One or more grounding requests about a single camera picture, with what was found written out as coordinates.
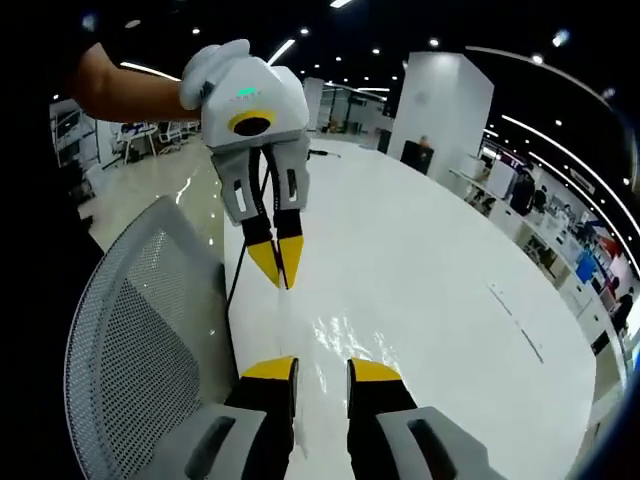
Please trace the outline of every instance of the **white wall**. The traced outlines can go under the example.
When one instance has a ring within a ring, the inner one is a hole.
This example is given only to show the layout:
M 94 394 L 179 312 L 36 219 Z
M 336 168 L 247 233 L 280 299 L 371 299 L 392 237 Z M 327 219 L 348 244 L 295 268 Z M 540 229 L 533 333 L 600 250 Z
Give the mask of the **white wall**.
M 324 80 L 320 78 L 308 77 L 304 79 L 302 88 L 304 90 L 304 98 L 307 100 L 307 106 L 309 107 L 307 130 L 315 130 L 317 128 L 323 86 Z
M 434 149 L 428 175 L 448 186 L 449 168 L 480 148 L 492 97 L 493 84 L 463 55 L 411 53 L 389 155 L 399 159 L 406 140 L 427 135 Z

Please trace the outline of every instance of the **yellow fingertip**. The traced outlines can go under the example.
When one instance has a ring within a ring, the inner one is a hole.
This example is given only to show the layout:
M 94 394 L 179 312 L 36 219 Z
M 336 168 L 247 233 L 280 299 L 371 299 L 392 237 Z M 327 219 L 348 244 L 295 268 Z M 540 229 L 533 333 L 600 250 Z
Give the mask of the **yellow fingertip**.
M 360 358 L 352 358 L 356 382 L 384 382 L 402 380 L 400 375 L 390 367 L 378 362 L 370 362 Z
M 253 261 L 256 262 L 260 270 L 264 272 L 276 287 L 280 287 L 280 273 L 278 272 L 275 251 L 271 240 L 250 245 L 248 250 L 249 256 L 253 258 Z
M 293 288 L 298 274 L 304 238 L 302 235 L 278 240 L 287 288 Z
M 258 362 L 242 374 L 243 377 L 264 378 L 269 380 L 289 380 L 291 366 L 295 357 L 281 357 Z

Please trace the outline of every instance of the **glossy white tabletop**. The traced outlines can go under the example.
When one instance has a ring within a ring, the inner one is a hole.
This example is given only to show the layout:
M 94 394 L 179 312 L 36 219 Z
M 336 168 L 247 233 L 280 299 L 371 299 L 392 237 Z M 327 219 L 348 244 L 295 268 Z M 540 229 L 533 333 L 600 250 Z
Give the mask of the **glossy white tabletop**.
M 506 478 L 564 478 L 589 419 L 595 358 L 552 285 L 431 179 L 355 144 L 313 140 L 312 148 L 342 158 L 308 163 L 295 288 L 277 290 L 246 256 L 230 310 L 241 372 L 268 358 L 300 359 L 287 478 L 353 478 L 352 356 L 395 368 L 419 406 L 475 436 Z M 242 240 L 227 219 L 227 288 Z

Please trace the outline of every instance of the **black sleeve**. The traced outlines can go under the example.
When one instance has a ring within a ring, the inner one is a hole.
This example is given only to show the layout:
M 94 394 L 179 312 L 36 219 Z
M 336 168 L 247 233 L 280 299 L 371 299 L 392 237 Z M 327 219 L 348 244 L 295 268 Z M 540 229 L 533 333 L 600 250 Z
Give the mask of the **black sleeve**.
M 98 43 L 99 14 L 93 1 L 63 0 L 52 2 L 48 24 L 52 38 L 45 39 L 55 45 L 51 52 L 50 72 L 56 83 L 62 83 L 78 68 L 78 63 L 93 45 Z

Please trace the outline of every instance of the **human hand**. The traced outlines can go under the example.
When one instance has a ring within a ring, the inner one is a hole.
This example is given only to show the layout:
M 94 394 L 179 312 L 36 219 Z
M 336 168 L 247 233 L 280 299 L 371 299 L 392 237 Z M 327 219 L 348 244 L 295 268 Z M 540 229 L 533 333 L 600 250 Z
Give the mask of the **human hand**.
M 186 110 L 200 107 L 205 84 L 220 83 L 236 60 L 249 56 L 249 48 L 249 40 L 240 39 L 224 45 L 209 45 L 196 53 L 182 73 L 182 107 Z

